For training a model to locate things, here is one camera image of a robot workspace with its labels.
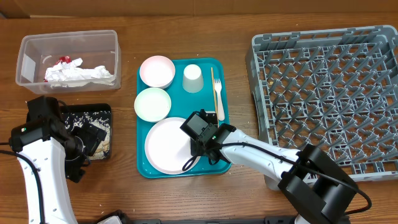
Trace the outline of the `white round plate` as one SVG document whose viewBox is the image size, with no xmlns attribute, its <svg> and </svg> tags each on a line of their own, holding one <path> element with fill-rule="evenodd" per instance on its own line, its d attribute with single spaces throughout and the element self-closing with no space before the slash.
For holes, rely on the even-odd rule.
<svg viewBox="0 0 398 224">
<path fill-rule="evenodd" d="M 168 175 L 184 173 L 183 166 L 192 158 L 191 138 L 181 129 L 184 118 L 166 118 L 149 130 L 144 150 L 149 164 Z"/>
</svg>

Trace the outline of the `white upturned cup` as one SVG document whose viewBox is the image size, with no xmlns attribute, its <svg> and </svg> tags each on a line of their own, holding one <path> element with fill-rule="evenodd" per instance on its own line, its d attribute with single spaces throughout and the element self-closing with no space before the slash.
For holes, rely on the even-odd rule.
<svg viewBox="0 0 398 224">
<path fill-rule="evenodd" d="M 204 86 L 201 68 L 198 65 L 190 64 L 183 71 L 183 89 L 189 93 L 197 93 Z"/>
</svg>

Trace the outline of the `white bowl with rice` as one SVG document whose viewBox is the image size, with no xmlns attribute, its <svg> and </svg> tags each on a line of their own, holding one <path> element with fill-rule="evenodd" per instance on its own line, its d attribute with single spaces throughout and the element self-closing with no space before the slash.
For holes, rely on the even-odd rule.
<svg viewBox="0 0 398 224">
<path fill-rule="evenodd" d="M 146 88 L 134 101 L 137 116 L 147 122 L 156 123 L 167 117 L 172 107 L 169 94 L 161 88 Z"/>
</svg>

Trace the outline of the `white napkin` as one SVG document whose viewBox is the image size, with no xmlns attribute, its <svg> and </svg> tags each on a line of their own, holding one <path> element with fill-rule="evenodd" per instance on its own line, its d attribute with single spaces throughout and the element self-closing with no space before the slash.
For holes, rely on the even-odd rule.
<svg viewBox="0 0 398 224">
<path fill-rule="evenodd" d="M 104 65 L 95 68 L 80 68 L 82 58 L 70 63 L 59 63 L 46 69 L 44 82 L 59 82 L 51 87 L 80 87 L 89 83 L 114 85 L 116 76 L 111 74 Z"/>
</svg>

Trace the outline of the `white bowl with peanuts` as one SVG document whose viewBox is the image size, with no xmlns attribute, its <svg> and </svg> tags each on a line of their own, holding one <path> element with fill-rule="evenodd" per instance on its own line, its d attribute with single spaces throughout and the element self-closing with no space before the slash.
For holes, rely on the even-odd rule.
<svg viewBox="0 0 398 224">
<path fill-rule="evenodd" d="M 143 61 L 139 76 L 147 86 L 164 89 L 171 85 L 175 71 L 175 65 L 171 59 L 155 55 Z"/>
</svg>

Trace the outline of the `red snack wrapper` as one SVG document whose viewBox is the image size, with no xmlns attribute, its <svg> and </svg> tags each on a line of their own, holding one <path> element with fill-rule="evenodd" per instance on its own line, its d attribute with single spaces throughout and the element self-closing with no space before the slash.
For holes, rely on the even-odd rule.
<svg viewBox="0 0 398 224">
<path fill-rule="evenodd" d="M 60 57 L 60 58 L 58 59 L 58 61 L 55 63 L 54 66 L 58 65 L 59 63 L 63 63 L 63 62 L 65 62 L 65 63 L 70 63 L 71 61 L 72 61 L 72 60 L 71 60 L 70 56 L 63 56 L 63 57 Z"/>
</svg>

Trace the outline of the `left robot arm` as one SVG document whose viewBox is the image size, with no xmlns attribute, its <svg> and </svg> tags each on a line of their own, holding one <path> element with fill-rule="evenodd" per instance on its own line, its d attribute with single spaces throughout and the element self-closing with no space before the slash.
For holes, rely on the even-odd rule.
<svg viewBox="0 0 398 224">
<path fill-rule="evenodd" d="M 76 223 L 67 180 L 81 180 L 106 131 L 89 123 L 68 130 L 53 97 L 27 107 L 27 121 L 11 131 L 9 145 L 23 171 L 29 223 Z"/>
</svg>

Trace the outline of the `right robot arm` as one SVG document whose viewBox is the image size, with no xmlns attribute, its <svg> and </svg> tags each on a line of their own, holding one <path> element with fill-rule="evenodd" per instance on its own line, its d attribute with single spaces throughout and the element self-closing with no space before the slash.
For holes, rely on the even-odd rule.
<svg viewBox="0 0 398 224">
<path fill-rule="evenodd" d="M 321 149 L 286 149 L 254 139 L 229 124 L 187 124 L 193 155 L 248 166 L 268 177 L 298 212 L 296 223 L 338 223 L 357 189 L 352 178 Z"/>
</svg>

